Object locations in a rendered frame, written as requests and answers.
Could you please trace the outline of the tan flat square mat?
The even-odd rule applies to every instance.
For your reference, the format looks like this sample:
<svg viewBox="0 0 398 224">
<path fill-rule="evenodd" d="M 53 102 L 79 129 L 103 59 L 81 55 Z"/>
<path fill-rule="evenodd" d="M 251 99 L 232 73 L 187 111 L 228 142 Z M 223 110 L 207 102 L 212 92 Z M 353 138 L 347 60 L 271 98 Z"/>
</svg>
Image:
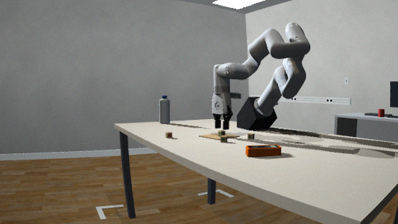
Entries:
<svg viewBox="0 0 398 224">
<path fill-rule="evenodd" d="M 225 134 L 225 135 L 228 136 L 228 134 Z M 208 135 L 201 135 L 200 137 L 211 138 L 211 139 L 215 139 L 215 140 L 220 140 L 220 136 L 218 136 L 218 133 L 208 134 Z M 229 136 L 228 136 L 228 138 L 235 138 L 235 137 L 240 137 L 240 136 L 236 136 L 236 135 L 229 135 Z"/>
</svg>

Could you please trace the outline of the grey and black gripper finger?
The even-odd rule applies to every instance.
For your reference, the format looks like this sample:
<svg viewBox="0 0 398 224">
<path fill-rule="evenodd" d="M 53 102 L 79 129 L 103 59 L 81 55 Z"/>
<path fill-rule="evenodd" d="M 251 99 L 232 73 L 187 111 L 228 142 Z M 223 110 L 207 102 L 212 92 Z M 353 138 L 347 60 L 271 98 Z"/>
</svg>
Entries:
<svg viewBox="0 0 398 224">
<path fill-rule="evenodd" d="M 233 112 L 231 111 L 229 105 L 228 105 L 228 109 L 227 109 L 228 113 L 223 115 L 223 130 L 228 130 L 229 129 L 229 121 L 231 116 L 233 115 Z M 226 117 L 227 116 L 227 117 Z"/>
<path fill-rule="evenodd" d="M 215 128 L 221 128 L 221 120 L 220 120 L 221 115 L 213 114 L 213 116 L 215 119 Z"/>
</svg>

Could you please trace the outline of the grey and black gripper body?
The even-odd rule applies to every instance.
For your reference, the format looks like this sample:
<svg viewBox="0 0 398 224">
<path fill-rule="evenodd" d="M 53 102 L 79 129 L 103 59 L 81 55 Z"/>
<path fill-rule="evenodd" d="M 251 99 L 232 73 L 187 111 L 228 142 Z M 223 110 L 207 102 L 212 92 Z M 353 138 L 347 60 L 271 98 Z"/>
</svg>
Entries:
<svg viewBox="0 0 398 224">
<path fill-rule="evenodd" d="M 232 110 L 231 97 L 228 92 L 214 92 L 212 102 L 212 113 L 217 115 L 224 115 L 228 113 L 228 105 Z"/>
</svg>

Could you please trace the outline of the grey bottle with blue cap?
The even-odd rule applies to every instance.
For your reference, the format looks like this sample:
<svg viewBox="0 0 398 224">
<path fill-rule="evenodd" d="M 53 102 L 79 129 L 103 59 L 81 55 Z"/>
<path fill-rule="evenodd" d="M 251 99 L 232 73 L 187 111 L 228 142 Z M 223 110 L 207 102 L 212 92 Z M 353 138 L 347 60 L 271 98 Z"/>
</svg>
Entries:
<svg viewBox="0 0 398 224">
<path fill-rule="evenodd" d="M 167 96 L 160 100 L 160 123 L 170 123 L 170 100 Z"/>
</svg>

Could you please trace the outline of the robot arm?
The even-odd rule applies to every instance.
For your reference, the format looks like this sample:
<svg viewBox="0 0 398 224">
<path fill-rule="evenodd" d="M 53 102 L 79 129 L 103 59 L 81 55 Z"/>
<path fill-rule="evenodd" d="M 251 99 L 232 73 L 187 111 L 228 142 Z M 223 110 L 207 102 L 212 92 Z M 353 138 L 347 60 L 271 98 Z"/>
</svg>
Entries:
<svg viewBox="0 0 398 224">
<path fill-rule="evenodd" d="M 248 46 L 250 57 L 245 63 L 215 65 L 214 92 L 230 93 L 230 79 L 249 78 L 257 71 L 261 61 L 270 54 L 273 58 L 284 59 L 283 66 L 275 70 L 264 93 L 255 100 L 255 110 L 262 116 L 270 116 L 281 96 L 286 99 L 296 96 L 306 79 L 302 60 L 310 51 L 310 43 L 302 28 L 295 22 L 286 26 L 285 33 L 289 43 L 284 42 L 277 30 L 268 29 Z M 241 93 L 230 93 L 230 97 L 241 98 Z"/>
</svg>

